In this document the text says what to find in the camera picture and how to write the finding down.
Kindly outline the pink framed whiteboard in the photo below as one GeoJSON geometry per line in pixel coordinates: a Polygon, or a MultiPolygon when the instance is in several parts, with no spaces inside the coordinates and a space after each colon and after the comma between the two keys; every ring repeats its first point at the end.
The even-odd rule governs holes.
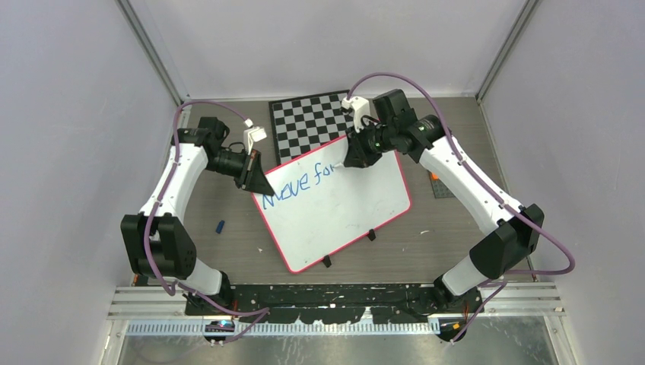
{"type": "Polygon", "coordinates": [[[342,161],[340,137],[268,171],[273,196],[253,201],[290,273],[300,273],[405,214],[411,198],[399,156],[371,167],[342,161]]]}

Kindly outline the blue marker cap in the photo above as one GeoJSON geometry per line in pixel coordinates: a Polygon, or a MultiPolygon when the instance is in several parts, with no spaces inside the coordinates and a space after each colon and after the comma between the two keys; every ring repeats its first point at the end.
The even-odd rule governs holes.
{"type": "Polygon", "coordinates": [[[215,230],[217,234],[221,234],[224,225],[225,225],[225,221],[218,222],[218,225],[216,226],[216,230],[215,230]]]}

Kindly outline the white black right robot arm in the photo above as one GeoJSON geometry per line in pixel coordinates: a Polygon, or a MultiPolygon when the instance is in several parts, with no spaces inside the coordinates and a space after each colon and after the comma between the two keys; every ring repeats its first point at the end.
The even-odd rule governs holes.
{"type": "Polygon", "coordinates": [[[484,238],[434,281],[431,297],[444,312],[464,303],[465,294],[503,276],[533,253],[545,218],[536,204],[525,206],[470,161],[438,115],[417,116],[400,89],[372,101],[345,97],[341,111],[353,119],[347,129],[344,167],[368,168],[397,151],[438,176],[474,218],[484,238]]]}

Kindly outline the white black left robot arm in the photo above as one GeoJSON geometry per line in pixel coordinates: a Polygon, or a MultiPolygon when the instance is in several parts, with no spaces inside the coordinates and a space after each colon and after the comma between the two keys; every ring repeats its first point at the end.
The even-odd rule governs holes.
{"type": "Polygon", "coordinates": [[[137,214],[123,217],[120,230],[133,272],[148,278],[178,281],[204,294],[204,304],[216,315],[233,305],[230,281],[197,255],[183,221],[195,184],[203,171],[232,177],[247,192],[275,194],[261,166],[254,143],[266,138],[264,128],[247,119],[241,150],[225,141],[230,129],[216,117],[203,117],[197,127],[178,129],[170,155],[151,197],[137,214]]]}

